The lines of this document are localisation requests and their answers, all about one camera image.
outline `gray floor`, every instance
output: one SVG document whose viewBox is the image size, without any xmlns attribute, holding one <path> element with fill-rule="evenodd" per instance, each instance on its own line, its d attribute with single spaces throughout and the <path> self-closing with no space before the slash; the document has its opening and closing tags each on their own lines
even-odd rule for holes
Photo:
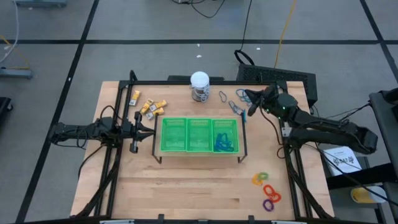
<svg viewBox="0 0 398 224">
<path fill-rule="evenodd" d="M 20 9 L 21 39 L 80 39 L 92 0 L 69 0 L 65 9 Z M 198 5 L 211 14 L 220 1 Z M 254 0 L 247 39 L 278 39 L 292 1 Z M 394 0 L 367 0 L 385 39 L 398 39 Z M 248 1 L 228 0 L 213 19 L 199 16 L 190 6 L 165 0 L 101 0 L 88 39 L 240 39 Z M 0 34 L 13 39 L 14 6 L 0 2 Z M 286 39 L 376 40 L 359 1 L 301 0 L 292 16 Z M 14 111 L 0 134 L 0 223 L 14 222 L 42 148 L 69 71 L 76 45 L 29 45 L 19 49 L 29 58 L 31 80 L 0 79 L 0 96 L 14 100 Z M 85 45 L 60 121 L 90 123 L 101 82 L 126 79 L 133 69 L 140 80 L 165 80 L 203 70 L 234 80 L 236 44 Z M 398 46 L 389 45 L 398 60 Z M 257 65 L 272 67 L 277 45 L 247 44 L 244 51 Z M 23 65 L 16 55 L 5 66 Z M 316 106 L 321 116 L 365 104 L 371 92 L 397 87 L 380 45 L 283 45 L 278 68 L 317 74 Z M 380 134 L 373 112 L 366 108 L 354 122 Z M 369 156 L 372 166 L 388 162 L 379 142 Z M 79 149 L 52 146 L 27 221 L 66 218 L 83 159 Z M 342 219 L 374 222 L 372 212 L 335 206 Z"/>
</svg>

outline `wooden tabletop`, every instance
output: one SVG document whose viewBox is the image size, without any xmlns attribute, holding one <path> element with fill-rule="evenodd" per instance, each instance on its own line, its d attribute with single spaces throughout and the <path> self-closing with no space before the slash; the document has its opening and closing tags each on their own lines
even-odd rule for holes
<svg viewBox="0 0 398 224">
<path fill-rule="evenodd" d="M 289 94 L 296 98 L 299 107 L 308 111 L 302 82 L 287 84 Z M 220 90 L 228 96 L 228 100 L 247 108 L 245 102 L 241 102 L 235 94 L 236 89 L 261 90 L 265 87 L 212 85 L 208 101 L 199 103 L 192 99 L 191 89 L 187 85 L 135 85 L 133 92 L 139 90 L 142 94 L 137 106 L 130 107 L 129 120 L 134 121 L 134 112 L 148 98 L 168 102 L 164 108 L 165 116 L 233 116 L 228 102 L 221 102 L 218 95 Z M 103 83 L 94 119 L 99 117 L 106 105 L 114 105 L 117 90 L 118 82 Z M 111 115 L 111 110 L 104 113 L 104 116 Z M 270 114 L 266 116 L 279 126 L 277 118 Z M 149 128 L 154 127 L 154 120 L 148 121 L 146 116 L 142 123 Z M 151 156 L 152 137 L 139 143 L 138 154 L 129 152 L 132 140 L 125 140 L 112 217 L 157 219 L 158 214 L 164 214 L 166 219 L 247 220 L 248 215 L 254 215 L 256 220 L 294 219 L 286 164 L 276 156 L 279 145 L 275 132 L 260 113 L 247 117 L 246 138 L 248 156 L 241 164 L 237 163 L 236 157 L 165 157 L 163 163 L 158 164 Z M 98 141 L 90 141 L 85 156 L 91 154 L 99 144 Z M 83 167 L 71 215 L 78 213 L 98 189 L 105 151 L 105 148 L 100 150 Z M 309 191 L 326 212 L 333 215 L 319 153 L 304 146 L 301 156 Z M 282 196 L 273 212 L 263 209 L 262 202 L 266 196 L 262 187 L 251 182 L 253 175 L 258 172 L 267 172 L 269 179 L 265 183 L 271 184 Z M 305 216 L 302 194 L 298 188 L 297 194 L 301 216 Z M 105 214 L 107 198 L 108 192 L 104 195 L 101 214 Z"/>
</svg>

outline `green tray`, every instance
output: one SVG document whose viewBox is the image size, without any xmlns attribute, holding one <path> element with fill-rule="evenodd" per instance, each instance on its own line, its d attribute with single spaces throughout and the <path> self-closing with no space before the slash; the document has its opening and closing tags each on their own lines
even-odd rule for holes
<svg viewBox="0 0 398 224">
<path fill-rule="evenodd" d="M 184 152 L 187 148 L 187 119 L 165 118 L 162 122 L 163 152 Z"/>
<path fill-rule="evenodd" d="M 238 153 L 239 138 L 236 120 L 213 119 L 213 152 Z"/>
<path fill-rule="evenodd" d="M 187 152 L 213 152 L 211 119 L 187 119 Z"/>
</svg>

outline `small yellow box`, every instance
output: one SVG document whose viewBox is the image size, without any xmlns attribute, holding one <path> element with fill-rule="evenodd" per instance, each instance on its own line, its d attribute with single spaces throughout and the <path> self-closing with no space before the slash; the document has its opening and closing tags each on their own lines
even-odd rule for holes
<svg viewBox="0 0 398 224">
<path fill-rule="evenodd" d="M 134 94 L 133 94 L 133 96 L 131 97 L 131 100 L 130 100 L 129 105 L 135 106 L 135 105 L 137 104 L 139 95 L 141 95 L 141 92 L 140 92 L 140 91 L 138 91 L 138 90 L 134 91 Z"/>
<path fill-rule="evenodd" d="M 149 109 L 153 112 L 156 109 L 162 108 L 166 105 L 167 105 L 167 102 L 165 100 L 163 100 L 161 102 L 157 102 L 157 103 L 153 104 L 152 106 L 149 107 Z"/>
<path fill-rule="evenodd" d="M 144 106 L 141 108 L 141 110 L 139 111 L 142 115 L 144 115 L 147 110 L 149 109 L 149 107 L 154 103 L 153 100 L 148 99 L 145 103 Z"/>
<path fill-rule="evenodd" d="M 153 112 L 147 113 L 146 115 L 147 115 L 148 120 L 152 120 L 152 119 L 155 118 L 155 115 L 162 115 L 162 114 L 164 114 L 164 109 L 163 108 L 159 108 L 159 109 L 157 109 L 157 110 L 155 110 Z"/>
</svg>

